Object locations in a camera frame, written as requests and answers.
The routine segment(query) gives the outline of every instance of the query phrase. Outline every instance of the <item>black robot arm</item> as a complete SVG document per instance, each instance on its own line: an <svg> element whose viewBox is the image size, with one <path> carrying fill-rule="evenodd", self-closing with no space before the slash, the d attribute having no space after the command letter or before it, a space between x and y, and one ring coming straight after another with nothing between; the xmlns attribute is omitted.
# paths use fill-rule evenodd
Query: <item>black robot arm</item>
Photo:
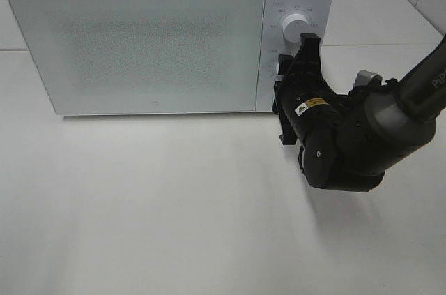
<svg viewBox="0 0 446 295"><path fill-rule="evenodd" d="M272 110L283 144L300 140L299 163L317 188L366 192L385 170L430 142L446 107L446 39L400 82L358 73L348 95L323 79L320 38L302 34L293 58L279 56Z"/></svg>

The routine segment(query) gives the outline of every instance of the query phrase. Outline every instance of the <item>yellow warning sticker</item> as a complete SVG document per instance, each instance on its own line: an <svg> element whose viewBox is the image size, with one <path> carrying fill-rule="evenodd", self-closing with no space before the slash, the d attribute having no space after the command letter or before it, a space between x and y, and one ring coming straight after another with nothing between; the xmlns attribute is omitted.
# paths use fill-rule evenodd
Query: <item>yellow warning sticker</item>
<svg viewBox="0 0 446 295"><path fill-rule="evenodd" d="M295 113L300 117L304 112L306 112L309 108L315 107L317 105L327 105L326 101L323 98L310 98L305 102L302 102L295 109Z"/></svg>

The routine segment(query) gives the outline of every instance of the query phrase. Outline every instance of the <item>microwave glass window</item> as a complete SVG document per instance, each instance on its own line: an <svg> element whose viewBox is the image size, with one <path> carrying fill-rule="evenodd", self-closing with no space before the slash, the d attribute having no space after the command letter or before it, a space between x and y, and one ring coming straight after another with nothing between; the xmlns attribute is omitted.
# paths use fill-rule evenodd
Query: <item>microwave glass window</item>
<svg viewBox="0 0 446 295"><path fill-rule="evenodd" d="M13 1L59 114L255 110L263 0Z"/></svg>

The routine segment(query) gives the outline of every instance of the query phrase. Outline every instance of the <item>white table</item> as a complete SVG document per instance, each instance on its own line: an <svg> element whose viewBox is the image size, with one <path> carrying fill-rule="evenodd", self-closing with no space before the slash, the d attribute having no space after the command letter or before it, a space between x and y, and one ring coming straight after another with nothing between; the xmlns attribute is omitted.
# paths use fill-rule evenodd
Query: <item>white table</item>
<svg viewBox="0 0 446 295"><path fill-rule="evenodd" d="M375 190L317 190L271 114L55 115L0 17L0 294L446 294L446 115ZM323 72L401 77L440 39L334 0Z"/></svg>

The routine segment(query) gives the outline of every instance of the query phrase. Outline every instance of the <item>white microwave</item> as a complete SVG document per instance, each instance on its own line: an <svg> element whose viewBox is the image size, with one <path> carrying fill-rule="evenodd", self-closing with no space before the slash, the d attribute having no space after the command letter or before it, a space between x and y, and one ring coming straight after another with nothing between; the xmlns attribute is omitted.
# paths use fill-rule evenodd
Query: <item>white microwave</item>
<svg viewBox="0 0 446 295"><path fill-rule="evenodd" d="M269 112L332 0L8 0L57 114Z"/></svg>

